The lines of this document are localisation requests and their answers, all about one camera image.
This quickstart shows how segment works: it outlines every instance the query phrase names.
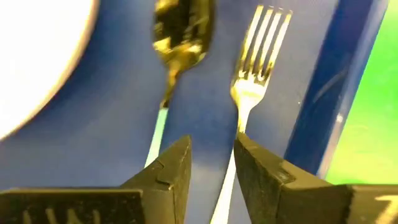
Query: silver fork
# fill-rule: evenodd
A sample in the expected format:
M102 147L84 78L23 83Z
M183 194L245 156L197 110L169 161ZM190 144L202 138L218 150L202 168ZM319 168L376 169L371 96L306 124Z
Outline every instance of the silver fork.
M240 133L244 133L246 130L246 124L251 109L260 103L266 93L279 49L292 17L292 11L285 14L281 8L274 9L273 7L269 7L261 25L259 25L263 8L264 6L258 6L254 13L253 20L243 41L241 57L238 60L236 74L231 83L231 96L238 107L238 132ZM273 41L274 34L277 30L279 31L275 41ZM252 40L256 31L257 37L253 42ZM264 69L264 63L271 44L273 44L273 48L269 55L267 66ZM249 49L252 49L250 58L248 58ZM235 172L235 158L232 152L220 196L218 197L216 208L210 221L211 224L228 222L229 205L231 202Z

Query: white plate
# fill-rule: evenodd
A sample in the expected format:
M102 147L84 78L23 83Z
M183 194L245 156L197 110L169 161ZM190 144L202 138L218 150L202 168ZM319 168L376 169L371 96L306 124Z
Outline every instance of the white plate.
M0 139L65 83L93 30L97 0L0 1Z

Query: green background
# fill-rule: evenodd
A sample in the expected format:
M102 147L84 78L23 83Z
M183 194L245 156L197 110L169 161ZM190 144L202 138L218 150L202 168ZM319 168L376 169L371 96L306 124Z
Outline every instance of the green background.
M326 180L398 184L398 1L389 2Z

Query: black plastic tool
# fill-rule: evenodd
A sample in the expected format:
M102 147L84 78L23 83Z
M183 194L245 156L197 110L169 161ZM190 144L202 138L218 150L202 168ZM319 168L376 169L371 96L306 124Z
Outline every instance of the black plastic tool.
M234 153L252 223L398 223L397 185L331 185L245 134Z
M117 188L3 191L0 224L182 224L191 154L190 138L181 138Z

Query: gold spoon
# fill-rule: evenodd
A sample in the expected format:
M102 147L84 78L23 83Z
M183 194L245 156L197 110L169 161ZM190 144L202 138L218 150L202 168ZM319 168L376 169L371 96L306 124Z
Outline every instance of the gold spoon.
M214 10L213 0L158 0L155 4L153 45L169 75L145 167L159 155L169 102L180 74L200 62L209 49Z

